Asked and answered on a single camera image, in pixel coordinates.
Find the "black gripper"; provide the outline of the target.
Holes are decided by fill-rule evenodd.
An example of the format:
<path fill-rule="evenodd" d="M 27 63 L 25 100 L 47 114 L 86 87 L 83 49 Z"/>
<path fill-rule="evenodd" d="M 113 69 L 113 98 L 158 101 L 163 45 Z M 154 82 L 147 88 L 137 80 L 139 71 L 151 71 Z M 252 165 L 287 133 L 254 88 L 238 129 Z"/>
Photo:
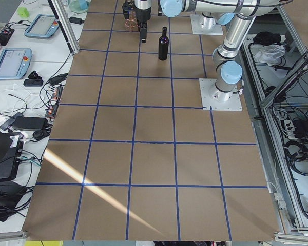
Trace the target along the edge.
<path fill-rule="evenodd" d="M 135 0 L 134 10 L 136 18 L 140 22 L 140 39 L 141 43 L 146 43 L 147 39 L 147 21 L 151 18 L 151 0 Z"/>

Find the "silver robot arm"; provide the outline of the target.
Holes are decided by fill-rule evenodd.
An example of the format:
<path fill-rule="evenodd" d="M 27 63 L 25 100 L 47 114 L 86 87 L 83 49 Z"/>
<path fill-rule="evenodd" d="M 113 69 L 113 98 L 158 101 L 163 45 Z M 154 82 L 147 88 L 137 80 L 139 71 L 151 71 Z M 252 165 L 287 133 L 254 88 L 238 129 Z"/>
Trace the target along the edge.
<path fill-rule="evenodd" d="M 158 15 L 164 14 L 167 17 L 176 17 L 181 12 L 194 12 L 195 1 L 158 1 Z M 147 22 L 151 18 L 152 1 L 125 1 L 123 4 L 123 15 L 129 19 L 132 12 L 136 14 L 136 26 L 140 33 L 141 43 L 147 39 Z M 210 13 L 202 12 L 197 24 L 203 30 L 209 30 L 216 23 L 225 25 L 234 17 L 233 13 Z"/>
<path fill-rule="evenodd" d="M 269 13 L 278 4 L 279 1 L 160 1 L 167 17 L 176 17 L 181 12 L 202 12 L 219 21 L 223 15 L 234 15 L 223 43 L 213 53 L 217 79 L 209 89 L 209 96 L 218 102 L 228 101 L 241 79 L 242 68 L 234 58 L 255 18 Z"/>

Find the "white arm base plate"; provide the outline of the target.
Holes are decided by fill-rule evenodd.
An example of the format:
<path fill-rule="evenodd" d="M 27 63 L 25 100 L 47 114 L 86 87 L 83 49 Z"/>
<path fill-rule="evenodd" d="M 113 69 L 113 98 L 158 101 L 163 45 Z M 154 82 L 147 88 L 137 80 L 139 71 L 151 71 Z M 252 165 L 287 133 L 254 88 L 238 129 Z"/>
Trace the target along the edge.
<path fill-rule="evenodd" d="M 192 32 L 196 35 L 223 35 L 222 26 L 212 16 L 191 14 Z"/>
<path fill-rule="evenodd" d="M 221 92 L 216 88 L 215 78 L 199 79 L 202 109 L 213 111 L 242 111 L 238 88 L 234 84 L 230 92 Z"/>

